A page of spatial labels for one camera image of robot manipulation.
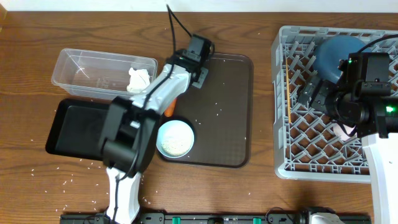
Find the dark blue bowl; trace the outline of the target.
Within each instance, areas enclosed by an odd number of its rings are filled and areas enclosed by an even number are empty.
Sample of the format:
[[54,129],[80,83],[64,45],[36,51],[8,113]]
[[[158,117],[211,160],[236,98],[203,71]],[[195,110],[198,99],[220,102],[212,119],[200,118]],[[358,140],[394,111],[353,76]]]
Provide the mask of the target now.
[[338,69],[340,60],[348,60],[350,53],[357,52],[365,45],[362,40],[352,36],[331,37],[315,49],[312,67],[320,78],[337,83],[341,76],[341,70]]

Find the pink cup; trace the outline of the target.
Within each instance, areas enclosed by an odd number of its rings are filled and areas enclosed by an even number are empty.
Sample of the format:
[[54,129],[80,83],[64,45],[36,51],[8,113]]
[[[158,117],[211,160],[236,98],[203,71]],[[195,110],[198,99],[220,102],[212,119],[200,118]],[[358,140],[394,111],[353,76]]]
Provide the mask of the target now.
[[342,141],[347,141],[348,139],[350,139],[348,134],[350,134],[354,130],[354,128],[345,125],[343,125],[343,127],[345,128],[346,133],[338,124],[334,124],[332,130],[335,136],[338,136]]

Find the orange carrot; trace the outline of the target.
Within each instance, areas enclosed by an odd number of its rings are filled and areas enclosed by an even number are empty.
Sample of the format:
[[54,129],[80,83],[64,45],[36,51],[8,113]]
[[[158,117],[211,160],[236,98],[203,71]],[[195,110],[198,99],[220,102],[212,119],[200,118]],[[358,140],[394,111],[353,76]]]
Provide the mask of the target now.
[[171,104],[167,107],[167,109],[164,111],[164,116],[165,117],[171,117],[174,113],[175,105],[176,105],[177,99],[175,98]]

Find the wooden chopstick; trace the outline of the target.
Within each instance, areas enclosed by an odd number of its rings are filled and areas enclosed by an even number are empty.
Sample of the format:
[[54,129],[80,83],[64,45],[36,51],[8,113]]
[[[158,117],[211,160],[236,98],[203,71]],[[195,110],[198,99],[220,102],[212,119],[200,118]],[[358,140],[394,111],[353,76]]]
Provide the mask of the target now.
[[288,117],[288,124],[290,124],[291,123],[290,79],[289,79],[289,63],[287,56],[285,56],[285,81],[286,81],[286,97],[287,97],[287,117]]

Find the white tissue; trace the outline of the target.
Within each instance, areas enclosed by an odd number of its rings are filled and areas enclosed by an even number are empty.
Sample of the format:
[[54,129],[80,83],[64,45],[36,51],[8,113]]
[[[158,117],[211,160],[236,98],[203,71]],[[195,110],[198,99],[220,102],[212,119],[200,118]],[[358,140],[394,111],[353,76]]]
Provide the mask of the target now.
[[128,71],[130,75],[129,84],[126,90],[131,93],[140,93],[150,85],[150,76],[146,69],[135,70],[130,68]]

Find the light blue rice bowl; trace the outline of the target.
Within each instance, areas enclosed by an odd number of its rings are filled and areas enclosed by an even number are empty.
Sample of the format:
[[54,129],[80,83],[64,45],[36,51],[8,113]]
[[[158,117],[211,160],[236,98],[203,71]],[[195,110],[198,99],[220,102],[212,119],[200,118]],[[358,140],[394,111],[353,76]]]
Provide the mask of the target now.
[[171,120],[159,128],[156,147],[164,157],[176,159],[187,154],[194,142],[193,129],[187,123]]

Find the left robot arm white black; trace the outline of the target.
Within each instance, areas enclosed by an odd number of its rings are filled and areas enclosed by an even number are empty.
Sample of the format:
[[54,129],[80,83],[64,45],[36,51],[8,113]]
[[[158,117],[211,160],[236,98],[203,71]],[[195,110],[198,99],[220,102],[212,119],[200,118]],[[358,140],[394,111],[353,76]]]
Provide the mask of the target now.
[[160,117],[176,97],[202,83],[203,65],[213,54],[213,47],[178,50],[144,91],[110,104],[98,143],[112,193],[106,210],[110,223],[136,219],[139,182],[154,156]]

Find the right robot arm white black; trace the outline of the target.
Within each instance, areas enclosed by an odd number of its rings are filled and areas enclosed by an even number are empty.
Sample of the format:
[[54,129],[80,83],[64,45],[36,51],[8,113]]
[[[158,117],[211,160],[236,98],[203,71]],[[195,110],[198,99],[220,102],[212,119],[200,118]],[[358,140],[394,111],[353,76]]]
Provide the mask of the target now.
[[397,98],[391,95],[389,54],[351,53],[332,83],[309,78],[298,102],[321,111],[347,136],[361,140],[371,175],[375,223],[397,223]]

